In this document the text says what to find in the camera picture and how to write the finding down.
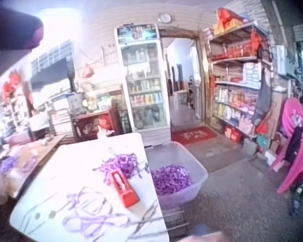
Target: plastic bin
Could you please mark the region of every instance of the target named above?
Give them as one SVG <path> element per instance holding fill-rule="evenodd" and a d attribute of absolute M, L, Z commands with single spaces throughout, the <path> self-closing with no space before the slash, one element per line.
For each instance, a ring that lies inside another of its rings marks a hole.
<path fill-rule="evenodd" d="M 145 151 L 151 170 L 171 164 L 181 165 L 189 172 L 192 180 L 192 185 L 185 189 L 170 195 L 158 196 L 162 209 L 176 208 L 197 196 L 202 183 L 208 178 L 208 171 L 183 145 L 168 142 L 146 148 Z"/>

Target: shelf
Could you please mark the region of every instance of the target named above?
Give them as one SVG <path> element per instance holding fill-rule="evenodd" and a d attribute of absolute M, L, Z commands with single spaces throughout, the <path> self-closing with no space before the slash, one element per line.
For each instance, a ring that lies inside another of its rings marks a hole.
<path fill-rule="evenodd" d="M 136 64 L 142 64 L 142 63 L 147 63 L 147 62 L 158 62 L 158 59 L 145 59 L 145 60 L 141 60 L 141 61 L 134 61 L 134 62 L 124 62 L 123 65 L 125 67 L 130 66 L 130 65 L 136 65 Z"/>
<path fill-rule="evenodd" d="M 236 124 L 235 122 L 233 122 L 233 121 L 231 121 L 231 120 L 228 120 L 228 119 L 226 119 L 226 118 L 224 118 L 224 117 L 222 117 L 222 116 L 219 116 L 219 115 L 217 115 L 217 114 L 215 114 L 214 116 L 215 116 L 216 118 L 218 118 L 218 119 L 220 119 L 220 120 L 226 122 L 227 124 L 229 124 L 229 125 L 235 127 L 236 129 L 238 129 L 240 132 L 242 132 L 244 135 L 246 135 L 246 136 L 249 137 L 250 139 L 254 139 L 254 138 L 257 137 L 257 135 L 248 135 L 248 134 L 246 134 L 244 131 L 242 131 L 242 130 L 237 126 L 238 124 Z"/>
<path fill-rule="evenodd" d="M 210 43 L 234 43 L 237 41 L 243 41 L 246 39 L 250 39 L 250 34 L 251 34 L 251 29 L 255 28 L 258 33 L 268 37 L 268 33 L 258 26 L 256 23 L 251 22 L 244 24 L 242 26 L 230 29 L 224 33 L 218 34 L 214 36 L 211 40 Z"/>
<path fill-rule="evenodd" d="M 148 103 L 148 104 L 132 105 L 132 108 L 135 108 L 135 107 L 152 106 L 152 105 L 158 105 L 158 104 L 163 104 L 163 102 L 154 102 L 154 103 Z"/>
<path fill-rule="evenodd" d="M 234 108 L 234 109 L 236 109 L 236 110 L 238 110 L 240 112 L 246 113 L 246 114 L 251 115 L 251 116 L 253 116 L 253 114 L 255 112 L 255 111 L 253 111 L 252 113 L 250 113 L 249 111 L 242 110 L 241 108 L 235 107 L 235 106 L 233 106 L 233 105 L 231 105 L 230 103 L 227 103 L 227 102 L 219 102 L 219 101 L 215 101 L 215 102 L 223 104 L 223 105 L 227 105 L 229 107 L 232 107 L 232 108 Z"/>
<path fill-rule="evenodd" d="M 239 82 L 229 82 L 229 81 L 216 81 L 217 85 L 230 85 L 230 86 L 237 86 L 237 87 L 244 87 L 244 88 L 251 88 L 254 90 L 259 90 L 260 87 L 252 87 L 252 86 L 248 86 L 245 83 L 239 83 Z"/>
<path fill-rule="evenodd" d="M 261 60 L 262 63 L 271 66 L 272 63 L 269 62 L 266 59 Z M 235 58 L 227 58 L 227 59 L 220 59 L 220 60 L 215 60 L 212 62 L 214 65 L 222 65 L 222 64 L 240 64 L 240 63 L 247 63 L 247 62 L 259 62 L 256 56 L 246 56 L 246 57 L 235 57 Z"/>
<path fill-rule="evenodd" d="M 139 77 L 139 78 L 127 80 L 127 82 L 143 81 L 143 80 L 148 80 L 148 79 L 153 79 L 153 78 L 160 78 L 160 75 L 149 76 L 149 77 Z"/>
<path fill-rule="evenodd" d="M 150 89 L 150 90 L 144 90 L 144 91 L 140 91 L 140 92 L 132 92 L 129 93 L 129 95 L 136 95 L 136 94 L 142 94 L 142 93 L 148 93 L 148 92 L 160 92 L 161 89 Z"/>

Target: glass door refrigerator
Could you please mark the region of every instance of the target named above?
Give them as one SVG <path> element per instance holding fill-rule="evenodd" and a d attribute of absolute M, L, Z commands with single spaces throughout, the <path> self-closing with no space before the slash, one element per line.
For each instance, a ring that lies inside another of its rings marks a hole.
<path fill-rule="evenodd" d="M 165 64 L 156 24 L 115 30 L 130 124 L 145 146 L 171 140 Z"/>

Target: metal rack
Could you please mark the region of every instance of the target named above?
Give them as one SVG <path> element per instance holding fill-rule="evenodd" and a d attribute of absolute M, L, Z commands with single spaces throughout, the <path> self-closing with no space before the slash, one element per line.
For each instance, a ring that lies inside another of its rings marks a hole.
<path fill-rule="evenodd" d="M 224 33 L 221 33 L 219 35 L 216 35 L 212 38 L 208 39 L 208 50 L 210 51 L 210 53 L 212 54 L 212 47 L 211 45 L 219 45 L 223 47 L 223 50 L 225 53 L 227 53 L 227 45 L 230 44 L 236 44 L 242 41 L 246 41 L 249 40 L 251 38 L 251 31 L 252 29 L 255 29 L 257 33 L 259 33 L 262 37 L 264 37 L 267 40 L 267 44 L 268 44 L 268 53 L 270 53 L 270 46 L 269 46 L 269 39 L 268 39 L 268 33 L 261 28 L 256 21 L 254 22 L 250 22 L 247 24 L 244 24 L 242 26 L 239 27 L 235 27 L 231 30 L 228 30 Z M 257 56 L 243 56 L 243 57 L 233 57 L 233 58 L 223 58 L 223 59 L 219 59 L 219 60 L 215 60 L 215 61 L 211 61 L 211 58 L 209 58 L 209 64 L 210 64 L 210 72 L 214 75 L 214 66 L 218 65 L 221 68 L 225 68 L 225 72 L 226 72 L 226 76 L 229 76 L 229 67 L 233 67 L 233 66 L 240 66 L 244 63 L 259 63 L 259 69 L 261 70 L 261 66 L 265 65 L 267 67 L 270 68 L 271 70 L 271 78 L 273 78 L 273 63 L 272 60 L 269 56 L 269 58 L 262 58 L 262 59 L 258 59 Z M 229 80 L 220 80 L 220 81 L 215 81 L 216 85 L 227 85 L 228 89 L 230 88 L 230 86 L 236 86 L 236 87 L 241 87 L 241 88 L 246 88 L 246 89 L 253 89 L 253 90 L 259 90 L 260 87 L 255 87 L 255 86 L 249 86 L 247 83 L 243 83 L 243 82 L 231 82 Z M 211 107 L 214 106 L 215 100 L 214 100 L 214 96 L 211 97 Z M 234 108 L 235 110 L 240 111 L 239 108 L 233 107 L 232 105 L 226 104 L 226 103 L 222 103 L 223 105 L 227 105 L 230 106 L 232 108 Z M 251 134 L 246 134 L 243 130 L 241 130 L 238 127 L 238 124 L 228 120 L 226 118 L 224 118 L 223 116 L 219 116 L 219 115 L 214 115 L 213 114 L 213 108 L 211 108 L 211 116 L 214 116 L 218 119 L 220 119 L 221 121 L 223 121 L 224 123 L 235 127 L 236 129 L 238 129 L 239 131 L 241 131 L 245 136 L 253 139 L 256 137 L 255 135 L 255 128 L 253 127 L 253 131 Z"/>

